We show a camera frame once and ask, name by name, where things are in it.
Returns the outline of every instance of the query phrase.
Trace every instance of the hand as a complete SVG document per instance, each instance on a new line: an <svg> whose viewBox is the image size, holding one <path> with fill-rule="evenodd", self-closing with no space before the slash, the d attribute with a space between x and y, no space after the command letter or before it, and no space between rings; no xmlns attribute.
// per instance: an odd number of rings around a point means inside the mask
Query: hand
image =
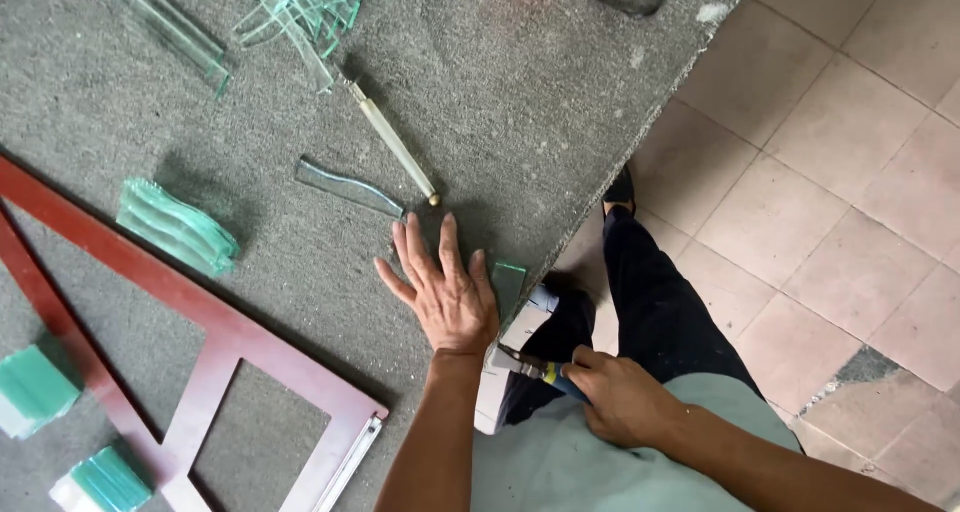
<svg viewBox="0 0 960 512"><path fill-rule="evenodd" d="M685 403L630 358L581 345L561 372L593 403L583 406L591 431L611 444L657 447L687 413Z"/></svg>
<svg viewBox="0 0 960 512"><path fill-rule="evenodd" d="M381 258L373 260L376 271L390 290L414 310L430 346L438 354L443 351L483 357L500 327L483 249L470 256L468 275L457 248L453 214L446 214L439 228L442 271L426 252L416 215L408 214L405 226L393 223L393 244L410 284L397 277Z"/></svg>

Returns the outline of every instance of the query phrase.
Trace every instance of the red wooden frame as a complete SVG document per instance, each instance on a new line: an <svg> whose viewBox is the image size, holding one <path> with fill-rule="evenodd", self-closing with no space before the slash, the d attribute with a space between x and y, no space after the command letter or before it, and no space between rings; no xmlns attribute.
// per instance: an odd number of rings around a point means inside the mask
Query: red wooden frame
<svg viewBox="0 0 960 512"><path fill-rule="evenodd" d="M0 155L0 197L126 277L205 332L203 346L161 442L126 397L95 343L0 202L0 259L33 309L70 354L106 415L150 470L176 512L210 512L188 477L241 359L330 415L280 512L309 512L352 454L371 417L388 410L236 308L140 248L124 235Z"/></svg>

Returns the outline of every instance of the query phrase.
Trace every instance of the person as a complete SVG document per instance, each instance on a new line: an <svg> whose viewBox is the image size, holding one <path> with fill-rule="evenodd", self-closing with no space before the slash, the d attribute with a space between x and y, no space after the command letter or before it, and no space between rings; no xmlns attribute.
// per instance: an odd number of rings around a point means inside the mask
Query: person
<svg viewBox="0 0 960 512"><path fill-rule="evenodd" d="M473 430L499 327L484 253L464 269L450 214L439 266L416 215L393 224L407 282L383 259L376 269L416 313L434 355L376 512L937 510L803 454L690 283L634 219L633 190L624 169L603 203L619 356L591 348L589 298L558 292L554 313L522 352L566 362L562 373L590 404L517 375L504 426L492 436Z"/></svg>

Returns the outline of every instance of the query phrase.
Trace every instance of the tiled floor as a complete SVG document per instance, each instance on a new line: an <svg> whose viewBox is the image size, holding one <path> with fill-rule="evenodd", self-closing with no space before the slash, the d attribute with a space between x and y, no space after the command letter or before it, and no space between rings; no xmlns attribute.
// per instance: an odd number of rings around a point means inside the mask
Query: tiled floor
<svg viewBox="0 0 960 512"><path fill-rule="evenodd" d="M951 510L956 1L744 0L630 161L637 217L807 451ZM616 352L600 223L557 266L602 300L594 343Z"/></svg>

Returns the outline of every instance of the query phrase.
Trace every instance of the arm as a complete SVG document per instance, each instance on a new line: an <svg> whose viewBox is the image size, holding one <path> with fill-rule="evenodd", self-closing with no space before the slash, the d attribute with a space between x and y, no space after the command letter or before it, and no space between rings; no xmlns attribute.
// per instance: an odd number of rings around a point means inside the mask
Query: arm
<svg viewBox="0 0 960 512"><path fill-rule="evenodd" d="M633 360L586 346L563 372L590 398L591 430L624 447L651 446L709 476L751 508L870 512L938 508L863 474L770 443L699 405L681 402Z"/></svg>
<svg viewBox="0 0 960 512"><path fill-rule="evenodd" d="M450 510L471 505L474 408L487 346L499 320L482 251L469 274L457 248L457 223L447 214L439 232L441 270L427 254L420 222L393 224L393 243L409 284L383 259L376 269L419 318L434 356L413 424L390 466L374 512Z"/></svg>

